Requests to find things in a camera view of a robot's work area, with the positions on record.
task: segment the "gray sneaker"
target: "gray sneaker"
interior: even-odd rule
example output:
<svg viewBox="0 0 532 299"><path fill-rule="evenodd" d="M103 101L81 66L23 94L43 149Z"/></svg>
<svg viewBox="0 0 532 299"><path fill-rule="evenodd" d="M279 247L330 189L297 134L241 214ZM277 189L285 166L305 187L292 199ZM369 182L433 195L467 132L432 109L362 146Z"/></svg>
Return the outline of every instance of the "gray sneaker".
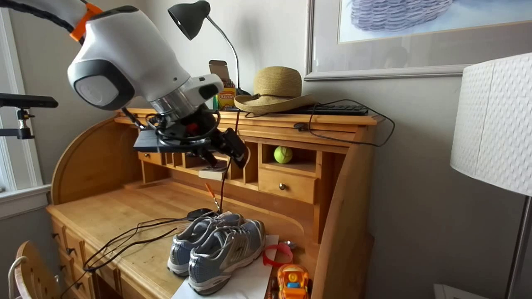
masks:
<svg viewBox="0 0 532 299"><path fill-rule="evenodd" d="M176 234L171 242L169 257L166 267L179 277L187 275L189 250L199 245L207 235L226 225L239 225L244 219L236 212L222 212L217 215L199 215L182 232Z"/></svg>
<svg viewBox="0 0 532 299"><path fill-rule="evenodd" d="M231 275L251 264L264 249L264 225L247 219L237 227L221 227L189 252L189 285L201 295L217 292Z"/></svg>

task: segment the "lamp shade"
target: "lamp shade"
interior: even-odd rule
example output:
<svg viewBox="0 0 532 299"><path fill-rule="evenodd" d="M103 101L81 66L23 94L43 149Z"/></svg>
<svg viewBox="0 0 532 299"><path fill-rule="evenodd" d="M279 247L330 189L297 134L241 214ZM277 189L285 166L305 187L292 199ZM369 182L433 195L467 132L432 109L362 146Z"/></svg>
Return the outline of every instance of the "lamp shade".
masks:
<svg viewBox="0 0 532 299"><path fill-rule="evenodd" d="M202 24L202 19L211 13L207 1L177 3L167 8L169 16L179 26L187 39L192 39Z"/></svg>
<svg viewBox="0 0 532 299"><path fill-rule="evenodd" d="M463 69L450 166L532 195L532 53Z"/></svg>

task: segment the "green ball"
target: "green ball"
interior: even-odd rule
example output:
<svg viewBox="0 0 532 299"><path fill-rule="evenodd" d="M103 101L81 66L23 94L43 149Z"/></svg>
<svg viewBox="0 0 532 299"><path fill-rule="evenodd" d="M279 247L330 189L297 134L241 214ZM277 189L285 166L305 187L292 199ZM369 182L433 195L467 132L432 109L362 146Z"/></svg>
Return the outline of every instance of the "green ball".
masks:
<svg viewBox="0 0 532 299"><path fill-rule="evenodd" d="M292 149L284 147L284 146L277 146L276 151L272 152L272 157L277 162L285 164L292 159Z"/></svg>

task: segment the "picture frame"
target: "picture frame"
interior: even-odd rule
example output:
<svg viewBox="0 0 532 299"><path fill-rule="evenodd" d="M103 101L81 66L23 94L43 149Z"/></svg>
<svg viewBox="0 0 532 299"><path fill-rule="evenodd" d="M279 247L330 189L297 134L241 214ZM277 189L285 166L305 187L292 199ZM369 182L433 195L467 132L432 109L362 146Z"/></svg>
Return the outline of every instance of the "picture frame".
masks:
<svg viewBox="0 0 532 299"><path fill-rule="evenodd" d="M528 19L340 43L344 1L309 0L307 81L460 76L467 64L532 51L530 9Z"/></svg>

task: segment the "white lamp shade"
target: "white lamp shade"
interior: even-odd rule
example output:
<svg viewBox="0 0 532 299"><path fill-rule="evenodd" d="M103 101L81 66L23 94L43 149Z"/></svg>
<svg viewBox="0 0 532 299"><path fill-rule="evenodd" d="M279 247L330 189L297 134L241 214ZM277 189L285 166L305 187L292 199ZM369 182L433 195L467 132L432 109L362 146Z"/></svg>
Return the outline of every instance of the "white lamp shade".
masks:
<svg viewBox="0 0 532 299"><path fill-rule="evenodd" d="M532 53L463 69L450 166L532 195Z"/></svg>

